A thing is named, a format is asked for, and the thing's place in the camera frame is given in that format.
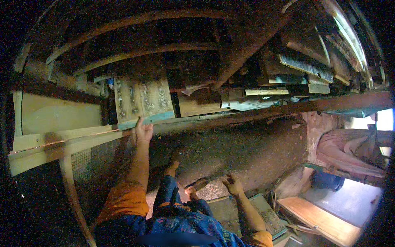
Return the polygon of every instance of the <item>concrete floor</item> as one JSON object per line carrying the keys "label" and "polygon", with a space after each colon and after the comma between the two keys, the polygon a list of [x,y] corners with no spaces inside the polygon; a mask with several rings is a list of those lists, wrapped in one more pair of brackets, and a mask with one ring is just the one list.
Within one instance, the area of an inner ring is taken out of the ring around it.
{"label": "concrete floor", "polygon": [[[301,123],[298,128],[292,125]],[[227,196],[222,180],[227,173],[241,179],[247,196],[265,189],[284,173],[302,164],[306,155],[306,125],[301,118],[275,119],[272,123],[247,123],[206,132],[185,132],[154,136],[150,147],[150,182],[147,201],[150,207],[174,147],[185,145],[176,180],[181,200],[183,187],[201,177],[210,183],[198,196],[211,200]]]}

